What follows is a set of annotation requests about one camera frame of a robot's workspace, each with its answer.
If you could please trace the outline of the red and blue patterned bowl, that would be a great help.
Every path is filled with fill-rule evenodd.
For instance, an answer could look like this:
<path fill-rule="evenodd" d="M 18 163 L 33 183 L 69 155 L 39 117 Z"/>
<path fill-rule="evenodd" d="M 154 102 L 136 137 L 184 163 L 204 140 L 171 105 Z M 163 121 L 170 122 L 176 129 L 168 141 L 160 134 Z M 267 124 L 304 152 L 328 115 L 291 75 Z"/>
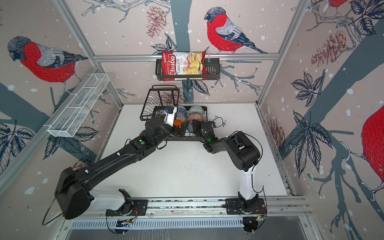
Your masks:
<path fill-rule="evenodd" d="M 199 122 L 204 122 L 205 121 L 204 117 L 201 114 L 191 114 L 188 117 L 188 121 L 192 122 L 193 120 L 199 121 Z"/>

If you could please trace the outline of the orange plastic bowl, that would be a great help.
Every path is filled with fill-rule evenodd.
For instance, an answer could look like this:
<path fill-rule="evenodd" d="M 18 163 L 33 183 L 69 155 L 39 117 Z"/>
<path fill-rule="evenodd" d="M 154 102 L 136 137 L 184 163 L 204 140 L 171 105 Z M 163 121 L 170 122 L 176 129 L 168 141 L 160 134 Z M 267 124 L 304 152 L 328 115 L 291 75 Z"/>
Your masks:
<path fill-rule="evenodd" d="M 174 121 L 174 125 L 179 127 L 180 129 L 182 128 L 182 124 L 183 124 L 183 121 L 181 121 L 181 120 L 175 120 Z"/>

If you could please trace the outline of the white maroon patterned bowl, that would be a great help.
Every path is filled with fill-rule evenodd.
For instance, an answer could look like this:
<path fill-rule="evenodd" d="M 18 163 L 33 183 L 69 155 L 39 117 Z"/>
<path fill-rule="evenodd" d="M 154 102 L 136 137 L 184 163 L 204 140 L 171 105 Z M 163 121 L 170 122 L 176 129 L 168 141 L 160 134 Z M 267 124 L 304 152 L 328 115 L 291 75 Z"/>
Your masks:
<path fill-rule="evenodd" d="M 185 122 L 187 120 L 186 116 L 182 113 L 177 113 L 176 114 L 176 120 L 180 120 L 182 122 Z"/>

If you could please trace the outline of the black wire dish rack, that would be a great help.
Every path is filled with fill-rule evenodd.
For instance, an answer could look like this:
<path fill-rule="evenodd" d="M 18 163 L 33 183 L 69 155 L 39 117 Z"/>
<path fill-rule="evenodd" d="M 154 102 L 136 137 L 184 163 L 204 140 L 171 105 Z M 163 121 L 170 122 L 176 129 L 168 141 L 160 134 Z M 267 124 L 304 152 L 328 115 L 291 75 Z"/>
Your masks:
<path fill-rule="evenodd" d="M 182 91 L 175 85 L 153 85 L 147 94 L 143 109 L 140 115 L 141 121 L 148 121 L 152 117 L 163 117 L 165 118 L 164 110 L 167 106 L 183 106 L 188 111 L 192 105 L 191 103 L 186 102 L 187 97 L 184 97 Z M 202 106 L 205 110 L 203 115 L 205 122 L 208 121 L 208 109 L 205 106 Z M 184 135 L 170 136 L 168 141 L 194 141 L 198 142 L 198 138 L 195 134 L 190 134 L 187 131 Z"/>

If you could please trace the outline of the dark blue patterned bowl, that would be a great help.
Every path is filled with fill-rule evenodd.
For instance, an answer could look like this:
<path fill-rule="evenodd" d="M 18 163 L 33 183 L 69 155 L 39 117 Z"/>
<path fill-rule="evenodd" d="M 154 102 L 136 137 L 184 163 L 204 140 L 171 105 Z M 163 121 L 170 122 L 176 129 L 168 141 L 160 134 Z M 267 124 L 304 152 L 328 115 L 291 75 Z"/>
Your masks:
<path fill-rule="evenodd" d="M 183 107 L 183 106 L 178 106 L 178 108 L 177 108 L 177 112 L 183 114 L 184 116 L 187 116 L 187 115 L 188 115 L 188 111 L 187 111 L 186 108 Z"/>

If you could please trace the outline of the blue floral ceramic bowl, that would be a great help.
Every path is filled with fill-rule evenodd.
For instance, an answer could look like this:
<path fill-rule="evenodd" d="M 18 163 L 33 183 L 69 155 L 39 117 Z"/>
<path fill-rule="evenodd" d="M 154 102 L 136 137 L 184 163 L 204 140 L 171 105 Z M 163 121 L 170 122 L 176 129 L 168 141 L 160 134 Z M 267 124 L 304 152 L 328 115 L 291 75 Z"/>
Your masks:
<path fill-rule="evenodd" d="M 194 130 L 194 124 L 193 122 L 189 122 L 188 126 L 187 126 L 187 131 L 190 133 L 190 134 L 195 134 L 195 130 Z"/>

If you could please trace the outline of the grey green patterned bowl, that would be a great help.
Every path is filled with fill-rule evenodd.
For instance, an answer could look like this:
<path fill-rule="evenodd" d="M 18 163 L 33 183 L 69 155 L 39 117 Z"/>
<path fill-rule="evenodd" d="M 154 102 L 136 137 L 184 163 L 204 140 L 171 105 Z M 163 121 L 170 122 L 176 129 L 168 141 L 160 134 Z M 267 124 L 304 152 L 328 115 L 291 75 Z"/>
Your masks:
<path fill-rule="evenodd" d="M 198 105 L 191 106 L 188 112 L 190 115 L 199 114 L 203 116 L 205 114 L 205 110 L 203 109 L 203 107 Z"/>

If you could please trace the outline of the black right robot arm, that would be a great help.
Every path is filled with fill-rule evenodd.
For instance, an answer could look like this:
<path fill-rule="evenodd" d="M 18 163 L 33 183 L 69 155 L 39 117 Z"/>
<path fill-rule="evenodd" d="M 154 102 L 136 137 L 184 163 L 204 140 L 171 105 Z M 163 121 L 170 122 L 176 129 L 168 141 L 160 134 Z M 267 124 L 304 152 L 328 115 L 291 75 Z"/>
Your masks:
<path fill-rule="evenodd" d="M 227 152 L 234 166 L 241 171 L 238 206 L 245 214 L 266 214 L 264 200 L 254 188 L 253 174 L 262 157 L 260 150 L 242 131 L 236 131 L 226 138 L 217 138 L 213 122 L 192 123 L 195 136 L 211 154 Z"/>

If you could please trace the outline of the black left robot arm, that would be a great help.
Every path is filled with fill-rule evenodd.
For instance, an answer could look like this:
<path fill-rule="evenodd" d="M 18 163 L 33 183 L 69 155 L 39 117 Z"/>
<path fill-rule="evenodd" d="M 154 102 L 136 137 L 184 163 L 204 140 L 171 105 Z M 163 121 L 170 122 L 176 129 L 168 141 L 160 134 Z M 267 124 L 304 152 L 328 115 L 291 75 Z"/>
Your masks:
<path fill-rule="evenodd" d="M 134 164 L 160 149 L 158 145 L 170 136 L 184 134 L 186 127 L 170 126 L 161 117 L 154 117 L 145 123 L 145 130 L 129 141 L 123 148 L 87 167 L 73 170 L 66 168 L 60 174 L 55 198 L 67 220 L 82 215 L 91 205 L 94 197 L 90 191 L 104 179 L 119 170 Z"/>

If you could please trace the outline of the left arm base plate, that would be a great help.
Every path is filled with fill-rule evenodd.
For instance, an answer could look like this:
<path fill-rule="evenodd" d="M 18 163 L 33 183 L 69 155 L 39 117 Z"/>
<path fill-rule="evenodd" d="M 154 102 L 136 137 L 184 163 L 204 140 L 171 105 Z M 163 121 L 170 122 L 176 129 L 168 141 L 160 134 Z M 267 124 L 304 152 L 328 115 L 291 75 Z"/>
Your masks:
<path fill-rule="evenodd" d="M 123 203 L 117 210 L 106 210 L 107 217 L 145 216 L 148 207 L 148 200 L 130 200 Z"/>

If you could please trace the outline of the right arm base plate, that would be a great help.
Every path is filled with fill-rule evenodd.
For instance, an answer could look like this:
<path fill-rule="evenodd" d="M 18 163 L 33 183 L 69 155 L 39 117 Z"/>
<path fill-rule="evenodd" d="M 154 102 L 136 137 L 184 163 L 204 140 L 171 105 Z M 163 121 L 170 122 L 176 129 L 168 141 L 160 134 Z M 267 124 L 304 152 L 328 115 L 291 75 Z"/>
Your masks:
<path fill-rule="evenodd" d="M 251 200 L 225 199 L 227 215 L 265 215 L 267 208 L 264 199 L 254 197 Z"/>

